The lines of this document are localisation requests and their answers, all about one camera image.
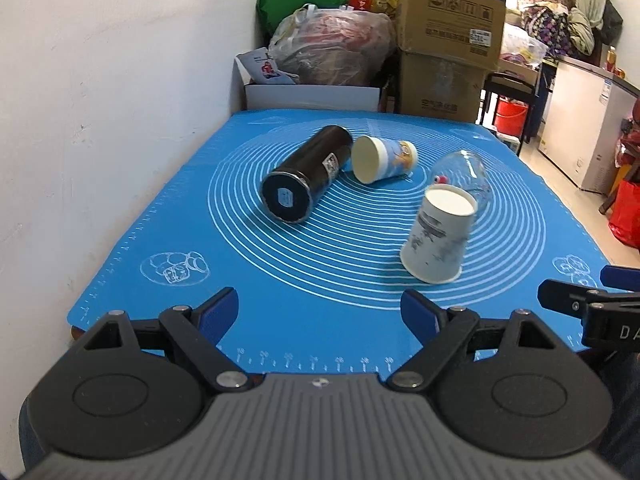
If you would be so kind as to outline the white paper cup grey print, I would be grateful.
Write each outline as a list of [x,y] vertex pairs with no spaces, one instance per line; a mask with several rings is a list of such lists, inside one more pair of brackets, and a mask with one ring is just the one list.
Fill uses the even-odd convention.
[[405,269],[427,284],[446,284],[461,274],[466,243],[477,213],[475,198],[450,184],[430,185],[400,250]]

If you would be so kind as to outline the clear glass cup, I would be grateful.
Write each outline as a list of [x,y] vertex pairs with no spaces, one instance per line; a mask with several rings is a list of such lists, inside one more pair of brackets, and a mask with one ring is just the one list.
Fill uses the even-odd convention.
[[460,150],[435,162],[430,180],[436,184],[449,184],[461,188],[474,197],[480,214],[491,200],[491,188],[482,159],[474,152]]

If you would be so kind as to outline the cartoon printed paper cup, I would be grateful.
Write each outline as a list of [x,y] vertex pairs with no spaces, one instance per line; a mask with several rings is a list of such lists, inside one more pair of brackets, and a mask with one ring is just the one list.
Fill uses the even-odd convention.
[[362,184],[371,184],[410,174],[419,155],[409,141],[358,136],[350,159],[355,178]]

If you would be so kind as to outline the blue silicone baking mat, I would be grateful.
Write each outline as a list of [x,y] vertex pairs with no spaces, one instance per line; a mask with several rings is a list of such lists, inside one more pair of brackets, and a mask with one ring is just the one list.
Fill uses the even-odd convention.
[[[418,166],[372,186],[340,174],[307,221],[272,218],[259,196],[262,178],[328,125],[409,141]],[[491,196],[460,276],[432,286],[406,271],[399,252],[432,166],[460,150],[480,156]],[[111,310],[155,318],[232,287],[240,312],[220,346],[246,370],[387,376],[419,347],[401,322],[404,290],[505,318],[519,308],[538,312],[547,278],[598,286],[605,263],[544,180],[482,127],[390,114],[244,112],[164,186],[67,319],[85,330]]]

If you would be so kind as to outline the black cylindrical thermos bottle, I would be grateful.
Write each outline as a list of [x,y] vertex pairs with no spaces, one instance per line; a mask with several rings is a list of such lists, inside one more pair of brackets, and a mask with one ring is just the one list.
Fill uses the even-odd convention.
[[354,139],[338,125],[321,128],[267,174],[260,197],[281,221],[306,221],[350,159]]

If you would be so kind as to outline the white chest freezer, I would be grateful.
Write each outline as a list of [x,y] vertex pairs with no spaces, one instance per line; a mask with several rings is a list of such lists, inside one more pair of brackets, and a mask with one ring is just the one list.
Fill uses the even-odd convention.
[[538,150],[583,191],[608,194],[615,149],[639,88],[598,66],[563,56]]

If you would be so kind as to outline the red plastic bucket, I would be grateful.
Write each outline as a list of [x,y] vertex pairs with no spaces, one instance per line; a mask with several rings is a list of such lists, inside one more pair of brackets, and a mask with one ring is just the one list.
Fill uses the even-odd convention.
[[507,136],[520,136],[524,129],[527,112],[526,104],[501,98],[496,108],[495,127]]

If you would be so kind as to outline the lower cardboard box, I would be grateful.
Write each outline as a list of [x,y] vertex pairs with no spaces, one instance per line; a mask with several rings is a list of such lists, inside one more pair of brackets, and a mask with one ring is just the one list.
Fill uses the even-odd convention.
[[400,114],[475,122],[487,72],[446,58],[400,56]]

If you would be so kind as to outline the cardboard box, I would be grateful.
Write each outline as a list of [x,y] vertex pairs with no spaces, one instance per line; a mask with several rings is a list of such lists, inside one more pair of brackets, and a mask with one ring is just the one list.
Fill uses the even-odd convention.
[[400,56],[400,114],[475,122],[487,72],[446,58]]
[[506,0],[398,0],[398,46],[492,72],[505,18]]

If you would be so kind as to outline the white open carton box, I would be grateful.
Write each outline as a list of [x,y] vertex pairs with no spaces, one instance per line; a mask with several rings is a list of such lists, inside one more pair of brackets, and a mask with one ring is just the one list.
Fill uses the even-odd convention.
[[385,112],[386,90],[363,86],[327,86],[326,84],[255,84],[235,58],[244,84],[247,110],[351,110]]

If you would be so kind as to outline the floral fabric bundle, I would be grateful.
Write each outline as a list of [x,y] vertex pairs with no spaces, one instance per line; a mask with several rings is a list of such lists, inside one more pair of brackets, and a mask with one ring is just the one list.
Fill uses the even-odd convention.
[[529,36],[547,47],[546,58],[556,60],[576,53],[566,13],[555,13],[548,6],[529,6],[522,13],[522,23]]

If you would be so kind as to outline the white cartoon paper bag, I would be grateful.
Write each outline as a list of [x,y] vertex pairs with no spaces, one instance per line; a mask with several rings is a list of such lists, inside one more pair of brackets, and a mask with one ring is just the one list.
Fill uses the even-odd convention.
[[266,47],[239,54],[236,59],[255,84],[298,84],[295,75],[280,70]]

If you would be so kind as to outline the clear plastic bag red contents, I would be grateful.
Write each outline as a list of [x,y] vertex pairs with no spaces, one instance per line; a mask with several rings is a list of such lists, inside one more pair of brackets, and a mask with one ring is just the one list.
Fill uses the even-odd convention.
[[299,84],[368,86],[395,49],[387,15],[306,4],[279,24],[268,52]]

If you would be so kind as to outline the upper cardboard box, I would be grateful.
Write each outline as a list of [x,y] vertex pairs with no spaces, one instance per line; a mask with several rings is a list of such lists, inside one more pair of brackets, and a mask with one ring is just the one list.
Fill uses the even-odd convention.
[[505,18],[506,0],[398,0],[398,46],[492,72]]

